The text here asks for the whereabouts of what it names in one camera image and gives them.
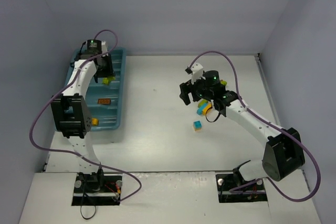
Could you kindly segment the small green lego brick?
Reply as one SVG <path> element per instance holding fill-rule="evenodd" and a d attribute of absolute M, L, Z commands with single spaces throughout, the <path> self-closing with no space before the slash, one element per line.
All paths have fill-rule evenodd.
<path fill-rule="evenodd" d="M 226 86 L 226 85 L 227 85 L 227 82 L 226 82 L 226 81 L 224 81 L 224 80 L 221 80 L 221 81 L 220 81 L 220 83 L 221 83 L 222 85 L 224 85 L 224 86 Z"/>

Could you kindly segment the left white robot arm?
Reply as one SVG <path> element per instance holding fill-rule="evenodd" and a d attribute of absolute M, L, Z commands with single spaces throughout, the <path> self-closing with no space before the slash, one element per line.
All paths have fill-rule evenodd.
<path fill-rule="evenodd" d="M 78 155 L 76 187 L 84 183 L 99 187 L 103 184 L 103 170 L 93 150 L 90 134 L 93 119 L 85 98 L 91 79 L 97 79 L 101 70 L 111 70 L 111 59 L 105 41 L 90 39 L 86 46 L 75 58 L 67 88 L 53 100 L 51 109 L 56 130 L 67 138 Z"/>

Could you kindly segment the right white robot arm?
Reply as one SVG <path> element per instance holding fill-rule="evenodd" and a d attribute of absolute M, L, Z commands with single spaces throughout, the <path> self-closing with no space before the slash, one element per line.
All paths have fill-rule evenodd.
<path fill-rule="evenodd" d="M 259 160 L 248 160 L 233 172 L 241 183 L 269 177 L 278 182 L 305 164 L 303 149 L 299 146 L 299 133 L 290 128 L 284 130 L 277 125 L 257 119 L 243 107 L 237 93 L 226 90 L 216 70 L 190 70 L 191 79 L 180 84 L 180 98 L 186 105 L 205 99 L 220 115 L 236 122 L 250 133 L 264 148 Z"/>

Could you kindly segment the yellow striped lego piece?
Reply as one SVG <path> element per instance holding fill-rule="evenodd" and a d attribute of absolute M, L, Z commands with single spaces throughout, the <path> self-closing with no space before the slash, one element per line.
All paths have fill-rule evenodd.
<path fill-rule="evenodd" d="M 97 118 L 92 118 L 92 126 L 98 126 L 99 120 Z"/>

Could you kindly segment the blue yellow lego cube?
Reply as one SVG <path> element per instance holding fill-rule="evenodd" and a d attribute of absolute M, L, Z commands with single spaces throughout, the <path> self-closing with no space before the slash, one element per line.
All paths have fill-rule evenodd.
<path fill-rule="evenodd" d="M 193 122 L 193 128 L 194 128 L 194 131 L 199 131 L 202 129 L 202 123 L 201 121 L 194 121 Z"/>

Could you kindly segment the teal plastic compartment tray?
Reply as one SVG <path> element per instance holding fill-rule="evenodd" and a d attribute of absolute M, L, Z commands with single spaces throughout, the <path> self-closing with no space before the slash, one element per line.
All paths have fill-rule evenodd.
<path fill-rule="evenodd" d="M 102 84 L 102 78 L 98 78 L 98 81 L 91 78 L 84 95 L 91 116 L 99 120 L 99 125 L 91 128 L 92 132 L 116 130 L 121 123 L 126 50 L 117 47 L 111 52 L 111 58 L 116 79 L 107 86 Z M 111 104 L 98 104 L 101 98 L 111 99 Z"/>

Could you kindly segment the green blue yellow lego stack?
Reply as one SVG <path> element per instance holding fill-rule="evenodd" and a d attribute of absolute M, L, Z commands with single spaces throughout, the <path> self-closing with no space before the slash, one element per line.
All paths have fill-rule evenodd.
<path fill-rule="evenodd" d="M 198 115 L 206 115 L 207 112 L 209 112 L 212 109 L 211 102 L 207 100 L 202 100 L 198 104 L 197 114 Z"/>

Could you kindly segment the orange brown lego brick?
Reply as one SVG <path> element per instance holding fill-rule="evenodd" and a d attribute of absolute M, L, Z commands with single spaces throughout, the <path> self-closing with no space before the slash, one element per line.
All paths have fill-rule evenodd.
<path fill-rule="evenodd" d="M 101 104 L 101 105 L 110 105 L 111 104 L 111 99 L 109 99 L 109 98 L 98 99 L 98 104 Z"/>

